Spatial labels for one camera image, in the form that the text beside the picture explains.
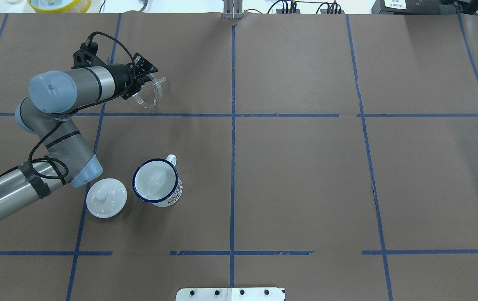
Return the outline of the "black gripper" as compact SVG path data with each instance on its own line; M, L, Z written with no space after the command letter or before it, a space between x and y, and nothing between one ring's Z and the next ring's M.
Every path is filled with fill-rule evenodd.
M134 75L128 80L126 91L121 95L123 99L133 97L140 92L143 85L151 81L152 78L150 75L159 72L159 69L140 53L135 53L131 65L133 67L132 71L134 71Z

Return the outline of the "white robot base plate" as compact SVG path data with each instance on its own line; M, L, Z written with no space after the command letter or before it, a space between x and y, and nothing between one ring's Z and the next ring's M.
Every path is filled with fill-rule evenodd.
M285 289L278 287L184 288L176 301L285 301Z

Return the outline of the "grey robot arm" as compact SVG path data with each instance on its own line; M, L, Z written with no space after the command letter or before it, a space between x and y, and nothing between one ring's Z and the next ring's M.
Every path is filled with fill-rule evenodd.
M72 116L132 97L157 72L139 53L129 63L107 64L91 50L78 50L71 70L34 76L14 116L40 141L24 162L0 175L0 221L64 185L78 188L100 176L103 168Z

